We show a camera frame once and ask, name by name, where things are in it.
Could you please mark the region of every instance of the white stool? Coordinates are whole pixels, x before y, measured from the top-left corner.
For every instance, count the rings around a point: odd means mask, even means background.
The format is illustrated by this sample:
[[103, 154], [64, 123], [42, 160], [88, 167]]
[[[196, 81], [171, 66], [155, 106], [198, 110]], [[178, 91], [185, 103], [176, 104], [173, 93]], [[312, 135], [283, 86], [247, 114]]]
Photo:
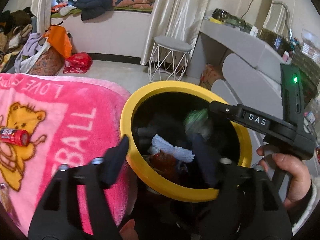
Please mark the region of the white stool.
[[[166, 54], [164, 59], [161, 61], [161, 51], [163, 49], [168, 50], [169, 52]], [[185, 73], [187, 69], [187, 64], [189, 60], [189, 53], [192, 50], [192, 47], [183, 41], [177, 40], [175, 38], [167, 37], [167, 36], [158, 36], [155, 37], [155, 43], [153, 45], [153, 49], [151, 52], [151, 57], [149, 60], [149, 68], [148, 68], [148, 76], [149, 81], [158, 81], [155, 80], [157, 75], [156, 73], [159, 73], [159, 78], [161, 80], [169, 80], [169, 78], [173, 78], [174, 80], [180, 81], [183, 74]], [[177, 63], [177, 56], [182, 53], [183, 56], [180, 59], [180, 61]], [[166, 63], [166, 59], [169, 57], [169, 55], [172, 55], [172, 63]], [[161, 73], [166, 73], [169, 75], [167, 79], [161, 78]]]

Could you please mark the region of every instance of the red snack tube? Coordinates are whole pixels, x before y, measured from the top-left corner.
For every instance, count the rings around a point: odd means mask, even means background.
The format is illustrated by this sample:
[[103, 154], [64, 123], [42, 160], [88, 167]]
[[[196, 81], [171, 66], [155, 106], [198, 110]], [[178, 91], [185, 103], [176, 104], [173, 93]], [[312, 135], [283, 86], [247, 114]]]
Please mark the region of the red snack tube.
[[3, 127], [0, 129], [0, 141], [18, 146], [27, 146], [30, 136], [26, 130]]

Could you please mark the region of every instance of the orange plastic bag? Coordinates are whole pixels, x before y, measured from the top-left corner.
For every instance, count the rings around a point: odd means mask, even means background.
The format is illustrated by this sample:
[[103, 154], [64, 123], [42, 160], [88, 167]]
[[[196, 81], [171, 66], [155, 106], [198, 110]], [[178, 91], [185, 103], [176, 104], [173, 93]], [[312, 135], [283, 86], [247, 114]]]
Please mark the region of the orange plastic bag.
[[44, 34], [44, 38], [46, 37], [48, 37], [48, 42], [51, 46], [64, 58], [71, 56], [72, 45], [64, 27], [51, 25], [49, 30]]

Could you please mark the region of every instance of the human hand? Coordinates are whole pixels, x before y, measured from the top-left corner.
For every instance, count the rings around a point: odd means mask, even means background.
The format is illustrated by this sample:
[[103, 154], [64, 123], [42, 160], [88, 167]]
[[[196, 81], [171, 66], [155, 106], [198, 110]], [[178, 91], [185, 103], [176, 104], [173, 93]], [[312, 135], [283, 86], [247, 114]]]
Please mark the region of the human hand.
[[136, 230], [134, 230], [135, 222], [130, 219], [120, 230], [123, 240], [139, 240]]
[[[264, 152], [268, 149], [269, 145], [263, 145], [257, 149], [257, 154], [264, 156]], [[292, 174], [289, 191], [284, 200], [284, 207], [288, 210], [294, 207], [308, 193], [311, 186], [310, 173], [308, 167], [295, 156], [274, 153], [272, 159], [281, 170]], [[265, 171], [268, 171], [268, 164], [263, 159], [259, 162], [259, 165], [263, 166]]]

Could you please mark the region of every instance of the red plastic bag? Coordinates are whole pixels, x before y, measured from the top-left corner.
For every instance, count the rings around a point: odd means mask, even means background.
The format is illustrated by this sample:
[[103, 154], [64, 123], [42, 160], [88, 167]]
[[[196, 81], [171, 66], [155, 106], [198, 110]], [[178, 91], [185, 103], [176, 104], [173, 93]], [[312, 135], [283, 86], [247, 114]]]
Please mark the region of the red plastic bag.
[[92, 58], [85, 52], [80, 52], [66, 58], [64, 73], [86, 73], [92, 65]]

